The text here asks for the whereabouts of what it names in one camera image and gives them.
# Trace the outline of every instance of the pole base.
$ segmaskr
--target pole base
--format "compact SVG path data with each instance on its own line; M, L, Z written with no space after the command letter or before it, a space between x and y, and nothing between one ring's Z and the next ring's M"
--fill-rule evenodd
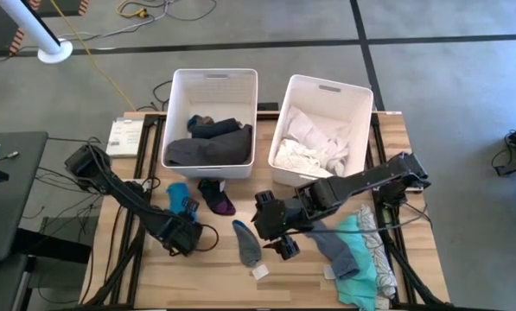
M39 60L45 64L57 64L62 62L73 52L73 44L70 41L60 40L60 52L56 54L48 54L39 49L37 56Z

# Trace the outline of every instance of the concrete floor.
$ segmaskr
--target concrete floor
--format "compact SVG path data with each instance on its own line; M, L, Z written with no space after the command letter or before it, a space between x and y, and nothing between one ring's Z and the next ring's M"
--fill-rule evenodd
M113 13L118 2L91 1L87 14L71 21L79 31L91 33L129 25ZM197 16L209 5L182 0L170 12ZM360 0L359 5L368 38L516 34L516 0ZM45 22L57 34L69 32L59 18ZM357 37L348 0L218 0L216 11L198 22L163 18L135 34L89 43L102 48ZM371 46L371 53L385 108L404 112L413 149L433 182L425 195L451 301L516 310L516 175L498 178L490 168L490 159L503 148L502 137L516 129L516 41L394 44ZM153 99L151 89L174 70L190 67L254 68L260 102L282 102L290 76L297 73L369 87L359 46L108 54L97 59L140 106ZM84 55L54 66L31 57L0 63L2 131L47 130L51 136L106 139L113 118L126 110ZM78 147L49 142L42 165L61 169ZM41 205L47 208L22 226L38 229L43 216L54 217L82 197L58 191L35 184L25 214L36 213ZM65 289L75 297L79 288ZM57 300L69 298L57 293ZM37 294L32 305L34 310L48 307Z

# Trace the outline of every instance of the white box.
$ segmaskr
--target white box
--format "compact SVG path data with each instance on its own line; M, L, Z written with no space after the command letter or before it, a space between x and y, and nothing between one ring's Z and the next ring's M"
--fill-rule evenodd
M373 92L364 87L293 75L284 95L283 107L269 151L271 177L275 182L298 187L318 178L318 176L301 174L273 165L278 145L286 131L287 114L292 106L300 109L325 132L330 132L342 125L349 126L349 156L344 176L363 171L371 126Z
M236 118L252 129L252 152L240 165L167 166L163 155L178 139L190 138L187 122L193 115L215 121ZM162 165L193 178L248 178L252 173L258 117L258 73L253 69L179 69L171 84L168 120L162 144Z

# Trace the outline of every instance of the white pole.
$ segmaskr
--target white pole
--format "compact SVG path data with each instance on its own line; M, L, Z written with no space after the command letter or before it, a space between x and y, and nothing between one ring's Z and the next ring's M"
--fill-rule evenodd
M34 12L28 8L28 4L22 0L0 0L0 6L25 30L39 46L39 59L45 63L57 63L65 60L73 51L73 46L69 41L57 41L53 34L45 28Z

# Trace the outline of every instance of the gray sock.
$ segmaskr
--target gray sock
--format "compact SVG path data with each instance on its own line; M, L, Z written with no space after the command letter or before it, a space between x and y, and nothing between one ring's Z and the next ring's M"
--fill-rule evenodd
M331 268L333 268L336 278L346 280L357 275L360 267L347 244L335 233L313 233L314 230L328 229L321 221L316 221L313 226L312 231L304 234L308 238L313 238L321 254L331 261Z
M240 262L246 267L254 267L261 260L258 239L242 221L234 220L233 228L239 241Z

